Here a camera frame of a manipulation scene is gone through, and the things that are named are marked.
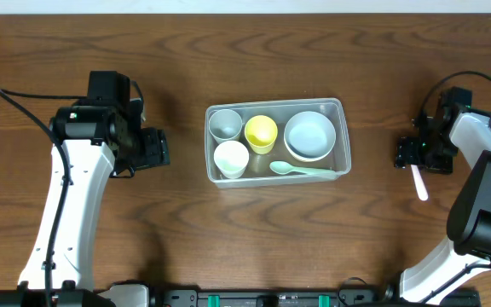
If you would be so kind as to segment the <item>pale pink plastic fork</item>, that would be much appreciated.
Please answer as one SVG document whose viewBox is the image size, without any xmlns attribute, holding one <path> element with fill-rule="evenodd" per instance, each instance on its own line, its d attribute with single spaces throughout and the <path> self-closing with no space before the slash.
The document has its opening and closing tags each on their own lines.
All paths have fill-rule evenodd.
<svg viewBox="0 0 491 307">
<path fill-rule="evenodd" d="M 413 173 L 413 181 L 418 198 L 421 201 L 427 201 L 429 199 L 429 195 L 424 180 L 420 174 L 419 168 L 416 165 L 411 165 L 411 171 Z"/>
</svg>

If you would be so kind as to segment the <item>grey plastic cup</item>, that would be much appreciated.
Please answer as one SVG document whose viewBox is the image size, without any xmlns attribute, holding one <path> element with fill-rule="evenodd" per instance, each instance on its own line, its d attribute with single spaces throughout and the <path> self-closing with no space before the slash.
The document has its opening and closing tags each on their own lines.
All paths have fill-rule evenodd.
<svg viewBox="0 0 491 307">
<path fill-rule="evenodd" d="M 238 141 L 242 129 L 242 118 L 234 110 L 219 110 L 210 117 L 208 129 L 217 143 Z"/>
</svg>

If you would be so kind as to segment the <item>white plastic cup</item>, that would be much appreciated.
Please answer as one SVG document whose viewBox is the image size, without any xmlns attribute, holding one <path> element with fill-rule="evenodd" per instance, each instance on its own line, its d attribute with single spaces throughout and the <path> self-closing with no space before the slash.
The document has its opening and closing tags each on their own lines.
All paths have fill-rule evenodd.
<svg viewBox="0 0 491 307">
<path fill-rule="evenodd" d="M 241 177 L 249 163 L 249 152 L 238 141 L 226 141 L 217 146 L 214 161 L 219 171 L 228 179 Z"/>
</svg>

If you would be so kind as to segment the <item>light blue plastic bowl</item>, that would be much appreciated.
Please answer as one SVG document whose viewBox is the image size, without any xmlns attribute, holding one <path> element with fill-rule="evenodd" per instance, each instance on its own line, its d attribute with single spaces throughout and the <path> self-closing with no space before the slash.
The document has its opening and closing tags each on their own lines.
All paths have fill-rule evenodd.
<svg viewBox="0 0 491 307">
<path fill-rule="evenodd" d="M 333 123 L 321 113 L 305 111 L 291 117 L 285 126 L 284 143 L 330 142 L 336 143 L 337 134 Z"/>
</svg>

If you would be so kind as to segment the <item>yellow plastic cup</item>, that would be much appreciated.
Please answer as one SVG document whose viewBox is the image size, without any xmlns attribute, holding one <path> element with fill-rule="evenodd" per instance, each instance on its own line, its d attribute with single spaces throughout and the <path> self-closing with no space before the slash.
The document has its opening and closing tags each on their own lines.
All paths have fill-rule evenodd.
<svg viewBox="0 0 491 307">
<path fill-rule="evenodd" d="M 256 154 L 268 154 L 277 136 L 277 124 L 268 116 L 254 116 L 245 124 L 245 139 Z"/>
</svg>

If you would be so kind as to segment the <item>mint green plastic spoon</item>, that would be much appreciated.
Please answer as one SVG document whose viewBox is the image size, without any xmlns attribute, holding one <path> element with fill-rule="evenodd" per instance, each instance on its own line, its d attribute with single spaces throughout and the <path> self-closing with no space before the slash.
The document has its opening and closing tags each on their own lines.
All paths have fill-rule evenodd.
<svg viewBox="0 0 491 307">
<path fill-rule="evenodd" d="M 277 160 L 269 164 L 269 169 L 278 175 L 288 175 L 291 173 L 300 173 L 310 176 L 337 176 L 338 172 L 329 169 L 311 168 L 291 165 L 285 161 Z"/>
</svg>

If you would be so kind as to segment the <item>white plastic bowl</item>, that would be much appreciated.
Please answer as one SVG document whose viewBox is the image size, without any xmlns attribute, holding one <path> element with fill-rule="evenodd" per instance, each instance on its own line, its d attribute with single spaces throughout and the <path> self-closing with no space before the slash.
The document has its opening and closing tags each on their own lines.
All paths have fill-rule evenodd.
<svg viewBox="0 0 491 307">
<path fill-rule="evenodd" d="M 285 142 L 285 146 L 293 158 L 302 162 L 316 162 L 328 156 L 335 144 L 330 142 Z"/>
</svg>

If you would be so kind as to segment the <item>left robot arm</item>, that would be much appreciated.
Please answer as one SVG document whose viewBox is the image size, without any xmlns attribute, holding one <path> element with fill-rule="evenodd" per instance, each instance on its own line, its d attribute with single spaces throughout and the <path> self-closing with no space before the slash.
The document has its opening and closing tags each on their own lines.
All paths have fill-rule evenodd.
<svg viewBox="0 0 491 307">
<path fill-rule="evenodd" d="M 97 292 L 93 249 L 101 200 L 111 178 L 168 165 L 165 133 L 144 127 L 144 98 L 136 81 L 93 71 L 86 96 L 71 96 L 45 125 L 53 144 L 49 192 L 38 236 L 14 290 L 0 306 L 152 306 L 149 287 L 126 281 Z"/>
</svg>

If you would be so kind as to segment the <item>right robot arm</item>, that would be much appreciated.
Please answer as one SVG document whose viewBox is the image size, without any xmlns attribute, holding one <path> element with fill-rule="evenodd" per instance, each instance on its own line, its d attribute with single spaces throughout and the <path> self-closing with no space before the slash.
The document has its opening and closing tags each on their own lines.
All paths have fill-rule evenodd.
<svg viewBox="0 0 491 307">
<path fill-rule="evenodd" d="M 433 117 L 420 112 L 417 136 L 397 145 L 395 166 L 449 174 L 463 154 L 471 173 L 448 213 L 446 235 L 423 260 L 405 269 L 387 297 L 440 304 L 470 278 L 491 270 L 491 114 L 471 106 L 470 90 L 452 87 L 438 98 Z"/>
</svg>

